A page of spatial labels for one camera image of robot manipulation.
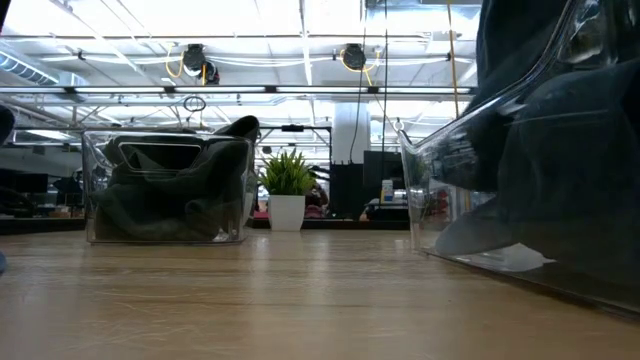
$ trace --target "dark fabric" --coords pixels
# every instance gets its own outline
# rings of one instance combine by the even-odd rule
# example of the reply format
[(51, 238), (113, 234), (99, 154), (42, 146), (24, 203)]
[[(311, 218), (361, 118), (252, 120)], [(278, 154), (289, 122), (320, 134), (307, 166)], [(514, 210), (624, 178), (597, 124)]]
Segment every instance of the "dark fabric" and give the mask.
[(215, 135), (243, 137), (255, 144), (260, 132), (260, 123), (255, 116), (245, 116), (237, 121), (218, 129)]
[(640, 284), (638, 89), (635, 60), (558, 76), (529, 97), (499, 171), (500, 218), (516, 242)]
[(485, 0), (476, 40), (478, 93), (469, 109), (521, 79), (549, 42), (566, 0)]
[[(255, 117), (239, 122), (228, 128), (229, 135), (257, 137)], [(194, 157), (193, 148), (174, 145), (196, 145), (200, 150)], [(247, 142), (227, 139), (161, 135), (114, 139), (105, 149), (109, 161), (117, 164), (108, 188), (92, 194), (98, 204), (96, 236), (101, 240), (208, 242), (220, 231), (229, 233), (239, 225), (250, 150)], [(179, 163), (190, 165), (167, 171), (171, 170), (167, 166)]]
[[(565, 4), (562, 0), (483, 2), (476, 42), (478, 89), (467, 111), (533, 68)], [(444, 167), (438, 180), (468, 190), (497, 191), (498, 164), (507, 138), (506, 125), (511, 121), (511, 116), (500, 115), (496, 107), (488, 108), (446, 136), (437, 145)]]
[(11, 110), (0, 105), (0, 145), (4, 144), (7, 137), (11, 134), (15, 121)]

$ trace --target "ceiling light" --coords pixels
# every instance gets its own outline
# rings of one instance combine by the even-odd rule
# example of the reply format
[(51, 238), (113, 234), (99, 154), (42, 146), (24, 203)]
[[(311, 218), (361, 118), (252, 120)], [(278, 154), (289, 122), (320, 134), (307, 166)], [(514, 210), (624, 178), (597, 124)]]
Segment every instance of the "ceiling light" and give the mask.
[(23, 87), (23, 86), (9, 86), (0, 87), (0, 93), (5, 94), (60, 94), (64, 93), (64, 89), (61, 87)]
[(98, 94), (126, 94), (126, 93), (162, 93), (164, 88), (157, 86), (140, 87), (78, 87), (77, 93), (98, 93)]
[(180, 86), (175, 88), (177, 93), (200, 93), (200, 94), (211, 94), (211, 93), (226, 93), (226, 94), (236, 94), (236, 93), (264, 93), (264, 86)]
[[(52, 142), (15, 142), (12, 143), (15, 146), (64, 146), (63, 143), (52, 143)], [(82, 143), (69, 143), (70, 146), (82, 146)]]
[(38, 135), (38, 136), (46, 137), (49, 139), (55, 139), (55, 140), (69, 140), (74, 138), (71, 135), (61, 133), (60, 131), (52, 131), (52, 130), (26, 130), (26, 131), (33, 135)]
[(360, 88), (355, 86), (278, 86), (279, 93), (354, 93), (357, 94)]
[(175, 125), (175, 124), (178, 124), (178, 123), (180, 123), (180, 121), (178, 121), (178, 120), (169, 120), (169, 121), (162, 121), (162, 122), (159, 122), (159, 123), (156, 123), (156, 124), (158, 124), (158, 125)]
[[(468, 94), (471, 89), (468, 87), (458, 88), (458, 94)], [(433, 88), (419, 88), (419, 87), (392, 87), (392, 88), (380, 88), (380, 92), (386, 92), (388, 94), (453, 94), (454, 88), (445, 87), (433, 87)]]

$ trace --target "wooden table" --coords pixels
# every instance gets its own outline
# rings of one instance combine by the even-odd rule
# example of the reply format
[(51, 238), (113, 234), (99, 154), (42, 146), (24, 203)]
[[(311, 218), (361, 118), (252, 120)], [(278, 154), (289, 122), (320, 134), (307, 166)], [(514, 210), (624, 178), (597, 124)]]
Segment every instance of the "wooden table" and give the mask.
[(240, 246), (0, 238), (0, 359), (638, 359), (640, 326), (409, 251), (407, 232)]

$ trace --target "white column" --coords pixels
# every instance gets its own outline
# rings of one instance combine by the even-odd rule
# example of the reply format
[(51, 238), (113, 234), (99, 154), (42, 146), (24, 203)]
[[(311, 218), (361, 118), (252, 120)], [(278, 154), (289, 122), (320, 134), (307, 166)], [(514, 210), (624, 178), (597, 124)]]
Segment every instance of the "white column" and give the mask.
[(354, 164), (364, 162), (364, 151), (369, 150), (370, 146), (370, 122), (368, 103), (360, 103), (360, 110), (358, 110), (358, 103), (335, 104), (332, 163), (347, 165), (350, 158)]

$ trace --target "ceiling pipe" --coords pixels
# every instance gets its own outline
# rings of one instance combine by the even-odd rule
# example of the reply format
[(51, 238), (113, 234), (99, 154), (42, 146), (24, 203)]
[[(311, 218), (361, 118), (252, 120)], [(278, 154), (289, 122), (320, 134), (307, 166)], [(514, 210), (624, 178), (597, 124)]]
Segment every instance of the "ceiling pipe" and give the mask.
[(64, 11), (74, 19), (78, 20), (82, 25), (84, 25), (87, 28), (87, 30), (89, 30), (93, 34), (93, 37), (96, 40), (102, 42), (105, 46), (107, 46), (113, 54), (115, 54), (117, 57), (125, 61), (127, 65), (129, 65), (135, 72), (139, 73), (140, 75), (145, 77), (147, 80), (151, 81), (152, 84), (157, 84), (157, 82), (154, 79), (152, 79), (149, 75), (147, 75), (142, 69), (140, 69), (138, 65), (134, 64), (131, 60), (129, 60), (129, 58), (127, 58), (126, 55), (124, 55), (122, 52), (120, 52), (120, 50), (118, 50), (109, 41), (107, 41), (99, 32), (97, 32), (94, 28), (92, 28), (91, 25), (89, 25), (84, 20), (82, 20), (78, 15), (76, 15), (73, 12), (73, 9), (71, 7), (69, 7), (68, 5), (62, 4), (57, 0), (49, 0), (49, 1), (51, 1), (54, 5), (56, 5), (60, 10)]
[(51, 69), (32, 57), (0, 43), (0, 69), (28, 82), (44, 86), (86, 86), (89, 83), (75, 73)]

